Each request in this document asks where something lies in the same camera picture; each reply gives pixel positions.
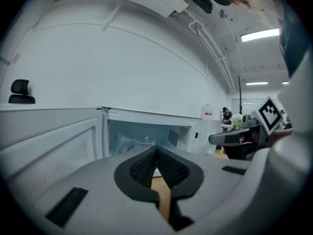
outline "air vent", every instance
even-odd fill
[[[181,141],[183,144],[187,144],[187,138],[188,138],[188,129],[181,126],[179,130],[178,140]]]

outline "ceiling light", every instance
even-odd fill
[[[241,36],[241,39],[243,42],[264,38],[264,37],[273,37],[273,36],[279,36],[279,29],[269,29],[269,30],[263,30],[258,31],[254,33],[249,33]]]
[[[246,85],[265,85],[268,84],[268,82],[254,82],[254,83],[246,83]]]

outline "glass cup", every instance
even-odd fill
[[[134,138],[134,144],[135,149],[149,149],[151,146],[156,144],[156,139],[146,135],[138,135]]]

